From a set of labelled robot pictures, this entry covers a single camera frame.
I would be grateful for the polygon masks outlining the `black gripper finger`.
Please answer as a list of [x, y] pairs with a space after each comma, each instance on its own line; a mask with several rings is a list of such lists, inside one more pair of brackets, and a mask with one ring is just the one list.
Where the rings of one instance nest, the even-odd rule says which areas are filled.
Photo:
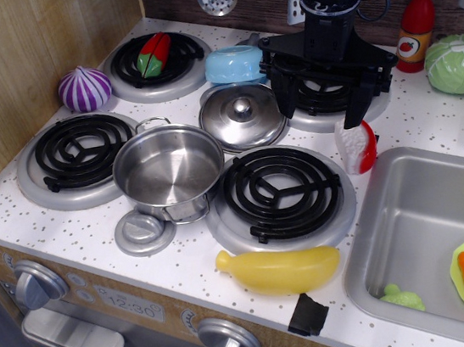
[[344, 129], [357, 127], [370, 109], [372, 99], [380, 94], [377, 74], [364, 72], [359, 81], [350, 88], [350, 99], [345, 111]]
[[271, 90], [275, 93], [277, 105], [281, 114], [292, 119], [296, 108], [299, 90], [298, 78], [295, 75], [277, 74], [271, 78]]

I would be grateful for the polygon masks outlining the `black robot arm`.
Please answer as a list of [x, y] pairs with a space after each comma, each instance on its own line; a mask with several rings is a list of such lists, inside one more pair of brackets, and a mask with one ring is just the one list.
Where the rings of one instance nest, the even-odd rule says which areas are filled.
[[355, 31], [361, 0], [300, 0], [301, 32], [262, 38], [260, 68], [271, 82], [281, 114], [292, 118], [299, 86], [313, 81], [347, 88], [345, 129], [357, 127], [372, 99], [388, 92], [395, 54], [363, 41]]

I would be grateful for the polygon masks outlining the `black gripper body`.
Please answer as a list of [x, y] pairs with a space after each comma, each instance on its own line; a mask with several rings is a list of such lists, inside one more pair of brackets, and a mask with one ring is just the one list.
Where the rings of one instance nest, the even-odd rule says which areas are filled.
[[339, 81], [356, 84], [364, 72], [377, 74], [381, 92], [388, 92], [397, 57], [364, 41], [354, 28], [355, 11], [345, 14], [308, 14], [301, 32], [262, 38], [259, 48], [262, 72], [299, 80]]

